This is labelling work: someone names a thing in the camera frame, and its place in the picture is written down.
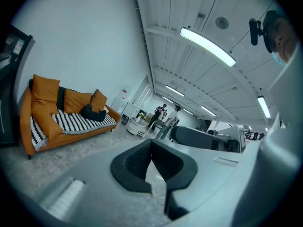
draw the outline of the trash bin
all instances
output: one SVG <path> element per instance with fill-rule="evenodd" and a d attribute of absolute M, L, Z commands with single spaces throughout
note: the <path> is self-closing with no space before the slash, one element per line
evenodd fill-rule
<path fill-rule="evenodd" d="M 126 125 L 128 121 L 129 121 L 129 117 L 125 117 L 125 118 L 122 120 L 122 124 Z"/>

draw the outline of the ceiling light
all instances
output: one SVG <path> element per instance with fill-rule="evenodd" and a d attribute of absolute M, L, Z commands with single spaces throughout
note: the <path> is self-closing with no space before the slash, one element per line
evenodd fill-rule
<path fill-rule="evenodd" d="M 264 97 L 263 96 L 258 96 L 258 101 L 259 101 L 259 104 L 261 105 L 261 107 L 263 109 L 265 117 L 270 118 L 270 113 L 269 113 L 269 110 L 268 110 L 267 105 L 265 103 Z"/>
<path fill-rule="evenodd" d="M 208 109 L 205 108 L 204 106 L 201 106 L 201 108 L 203 108 L 204 110 L 208 111 L 211 115 L 216 116 L 212 111 L 208 110 Z"/>
<path fill-rule="evenodd" d="M 183 93 L 180 93 L 180 92 L 179 92 L 179 91 L 177 91 L 176 89 L 173 89 L 172 87 L 170 87 L 170 86 L 168 86 L 168 85 L 166 85 L 166 87 L 167 87 L 168 89 L 170 89 L 170 90 L 174 91 L 175 93 L 178 93 L 179 95 L 184 96 L 184 94 L 183 94 Z"/>
<path fill-rule="evenodd" d="M 167 99 L 166 97 L 163 97 L 165 100 L 171 102 L 172 104 L 174 103 L 173 101 L 170 101 L 169 99 Z"/>
<path fill-rule="evenodd" d="M 207 49 L 219 59 L 221 59 L 223 62 L 225 62 L 228 66 L 233 66 L 234 64 L 236 64 L 235 59 L 232 58 L 227 52 L 225 52 L 215 43 L 211 42 L 209 39 L 203 37 L 202 35 L 197 34 L 196 32 L 187 28 L 182 28 L 180 35 Z"/>
<path fill-rule="evenodd" d="M 187 111 L 186 109 L 183 109 L 183 110 L 184 110 L 185 112 L 188 112 L 188 113 L 191 114 L 191 115 L 194 115 L 193 113 Z"/>

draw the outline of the white cabinet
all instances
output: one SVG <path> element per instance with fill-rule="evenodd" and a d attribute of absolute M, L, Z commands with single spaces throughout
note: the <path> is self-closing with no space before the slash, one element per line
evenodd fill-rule
<path fill-rule="evenodd" d="M 137 116 L 137 114 L 139 113 L 140 111 L 140 107 L 137 106 L 137 105 L 134 105 L 130 102 L 127 103 L 124 111 L 123 111 L 123 114 L 126 115 L 127 117 L 129 118 L 134 118 L 135 116 Z"/>
<path fill-rule="evenodd" d="M 111 108 L 113 110 L 115 110 L 118 114 L 122 114 L 126 104 L 127 104 L 127 101 L 125 99 L 116 97 Z"/>

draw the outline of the orange cushion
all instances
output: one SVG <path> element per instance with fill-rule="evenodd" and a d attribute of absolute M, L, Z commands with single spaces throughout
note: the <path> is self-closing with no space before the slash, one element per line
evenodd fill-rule
<path fill-rule="evenodd" d="M 63 129 L 47 112 L 46 106 L 36 106 L 33 111 L 33 116 L 49 140 L 63 132 Z"/>
<path fill-rule="evenodd" d="M 105 97 L 98 89 L 95 91 L 94 96 L 90 102 L 92 111 L 99 112 L 104 110 L 107 97 Z"/>
<path fill-rule="evenodd" d="M 59 80 L 48 79 L 34 74 L 32 89 L 32 112 L 37 106 L 45 106 L 49 114 L 57 113 Z"/>
<path fill-rule="evenodd" d="M 91 93 L 78 93 L 76 91 L 66 89 L 64 93 L 64 111 L 68 114 L 80 114 L 84 106 L 89 104 Z"/>

